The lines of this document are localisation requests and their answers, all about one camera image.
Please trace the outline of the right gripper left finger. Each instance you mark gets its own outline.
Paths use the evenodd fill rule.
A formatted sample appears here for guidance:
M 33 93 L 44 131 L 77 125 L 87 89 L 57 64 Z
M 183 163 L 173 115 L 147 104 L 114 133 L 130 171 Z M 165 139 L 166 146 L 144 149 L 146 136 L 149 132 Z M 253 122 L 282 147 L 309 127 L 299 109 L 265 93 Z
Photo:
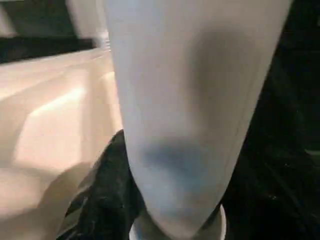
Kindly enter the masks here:
M 128 240 L 144 201 L 130 170 L 123 130 L 111 138 L 80 188 L 56 238 Z

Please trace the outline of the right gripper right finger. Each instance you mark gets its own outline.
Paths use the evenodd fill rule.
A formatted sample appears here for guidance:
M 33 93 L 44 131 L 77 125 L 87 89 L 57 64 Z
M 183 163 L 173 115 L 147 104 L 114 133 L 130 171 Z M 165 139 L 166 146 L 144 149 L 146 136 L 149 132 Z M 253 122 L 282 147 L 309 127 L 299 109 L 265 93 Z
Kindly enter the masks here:
M 304 148 L 243 148 L 222 204 L 235 240 L 317 240 L 320 165 Z

